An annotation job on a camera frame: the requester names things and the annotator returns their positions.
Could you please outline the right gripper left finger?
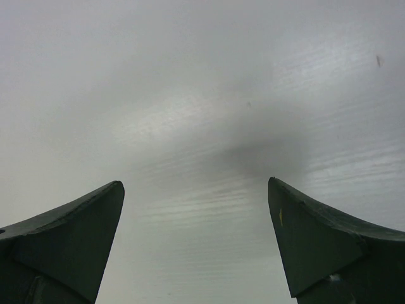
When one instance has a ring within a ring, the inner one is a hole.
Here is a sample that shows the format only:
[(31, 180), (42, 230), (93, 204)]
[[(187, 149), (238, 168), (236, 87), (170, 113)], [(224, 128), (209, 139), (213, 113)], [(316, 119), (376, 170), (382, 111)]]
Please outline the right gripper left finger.
[(1, 228), (1, 303), (95, 303), (124, 195), (116, 180)]

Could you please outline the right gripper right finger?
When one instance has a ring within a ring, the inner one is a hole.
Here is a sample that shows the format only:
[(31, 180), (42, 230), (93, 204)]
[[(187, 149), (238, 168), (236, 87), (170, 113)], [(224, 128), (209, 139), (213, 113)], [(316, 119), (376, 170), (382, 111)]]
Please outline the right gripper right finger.
[(268, 205), (298, 303), (404, 303), (404, 232), (353, 217), (275, 177)]

